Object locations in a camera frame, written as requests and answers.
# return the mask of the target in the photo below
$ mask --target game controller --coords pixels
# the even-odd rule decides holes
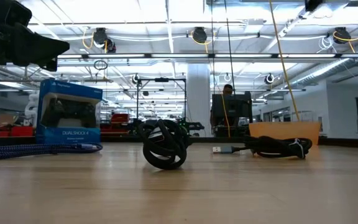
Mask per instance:
[[[60,119],[79,119],[84,128],[96,128],[95,107],[89,102],[53,98],[42,116],[41,124],[57,128]]]

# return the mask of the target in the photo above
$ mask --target blue box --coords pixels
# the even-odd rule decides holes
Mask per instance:
[[[38,144],[100,142],[103,91],[83,85],[43,80],[37,115]]]

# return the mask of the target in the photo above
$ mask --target orange box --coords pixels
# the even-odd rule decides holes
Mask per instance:
[[[249,124],[252,137],[268,136],[275,139],[307,138],[318,145],[320,122],[258,122]]]

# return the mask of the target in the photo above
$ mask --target person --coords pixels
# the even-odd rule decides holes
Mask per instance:
[[[233,86],[230,84],[226,84],[223,87],[223,91],[222,91],[222,95],[223,96],[230,96],[233,94]],[[215,127],[216,125],[219,124],[224,124],[223,121],[225,121],[225,119],[222,120],[222,122],[219,122],[218,124],[216,123],[216,118],[213,116],[212,110],[211,110],[211,116],[209,117],[209,122],[211,123],[211,127]],[[229,118],[229,124],[234,124],[235,120]]]

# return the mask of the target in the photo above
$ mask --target coiled cable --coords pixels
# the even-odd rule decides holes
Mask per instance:
[[[245,147],[232,147],[232,152],[250,149],[253,154],[268,158],[296,156],[305,159],[313,143],[306,138],[274,139],[268,136],[259,138],[245,136]]]
[[[173,170],[186,161],[191,143],[187,131],[177,123],[162,119],[155,126],[142,123],[137,132],[144,143],[143,155],[154,167]]]

